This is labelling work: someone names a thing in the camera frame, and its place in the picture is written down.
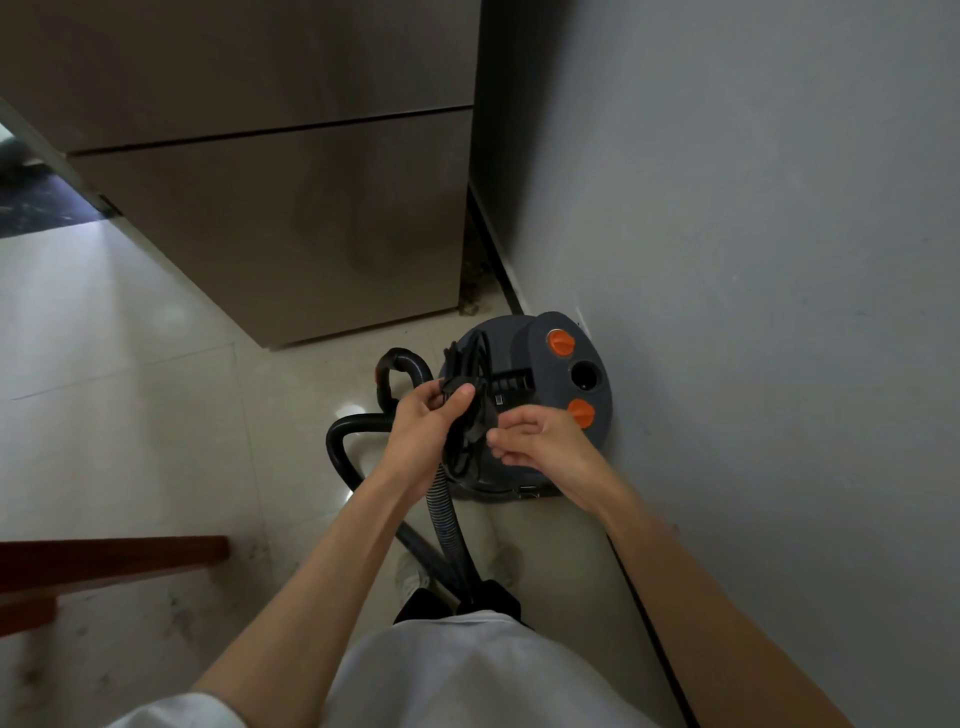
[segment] left hand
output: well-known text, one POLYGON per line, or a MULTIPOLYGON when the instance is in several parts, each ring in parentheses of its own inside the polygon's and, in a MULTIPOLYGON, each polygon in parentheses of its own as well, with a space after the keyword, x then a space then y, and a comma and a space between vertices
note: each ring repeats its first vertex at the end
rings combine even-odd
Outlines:
POLYGON ((387 449, 374 471, 408 493, 413 502, 430 489, 446 433, 473 401, 472 384, 464 384, 446 402, 440 387, 441 382, 433 379, 400 400, 387 449))

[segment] forearm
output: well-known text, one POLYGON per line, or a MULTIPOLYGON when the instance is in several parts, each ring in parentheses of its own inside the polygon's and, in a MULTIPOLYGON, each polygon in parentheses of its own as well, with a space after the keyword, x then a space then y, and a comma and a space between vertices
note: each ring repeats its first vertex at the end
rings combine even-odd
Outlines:
POLYGON ((701 725, 850 726, 629 485, 605 492, 600 520, 701 725))
POLYGON ((373 579, 406 513, 376 473, 280 592, 194 687, 250 728, 314 728, 373 579))

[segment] baseboard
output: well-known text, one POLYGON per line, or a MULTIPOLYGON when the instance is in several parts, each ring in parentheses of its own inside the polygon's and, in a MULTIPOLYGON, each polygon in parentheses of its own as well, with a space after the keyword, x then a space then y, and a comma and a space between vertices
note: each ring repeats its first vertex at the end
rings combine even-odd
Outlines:
POLYGON ((493 273, 496 275, 497 282, 503 289, 503 295, 510 304, 510 310, 516 314, 531 313, 530 305, 523 298, 519 283, 516 279, 516 271, 510 264, 510 260, 503 254, 503 247, 500 245, 499 238, 496 236, 493 226, 490 224, 490 217, 480 201, 480 197, 473 187, 473 182, 468 184, 467 188, 467 210, 473 218, 473 225, 480 233, 480 240, 487 251, 487 258, 490 259, 490 265, 493 267, 493 273))

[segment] shoe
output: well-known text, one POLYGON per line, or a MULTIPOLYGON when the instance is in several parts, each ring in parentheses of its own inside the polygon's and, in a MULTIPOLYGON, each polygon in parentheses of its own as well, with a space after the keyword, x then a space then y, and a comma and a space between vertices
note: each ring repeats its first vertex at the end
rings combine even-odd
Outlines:
POLYGON ((488 573, 493 581, 510 591, 523 575, 523 551, 513 544, 502 545, 493 555, 488 573))
POLYGON ((430 575, 409 551, 400 556, 396 564, 396 595, 400 604, 406 604, 417 589, 430 588, 430 575))

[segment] orange cap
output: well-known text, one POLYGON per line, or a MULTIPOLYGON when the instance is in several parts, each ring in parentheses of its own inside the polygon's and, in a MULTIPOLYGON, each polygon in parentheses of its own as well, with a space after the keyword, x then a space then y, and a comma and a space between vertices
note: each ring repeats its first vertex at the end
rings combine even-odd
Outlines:
POLYGON ((554 328, 546 335, 547 346, 557 356, 570 356, 577 342, 562 328, 554 328))
POLYGON ((596 415, 593 405, 586 400, 571 400, 570 404, 566 406, 566 411, 573 415, 573 419, 576 420, 580 429, 587 429, 591 426, 593 417, 596 415))

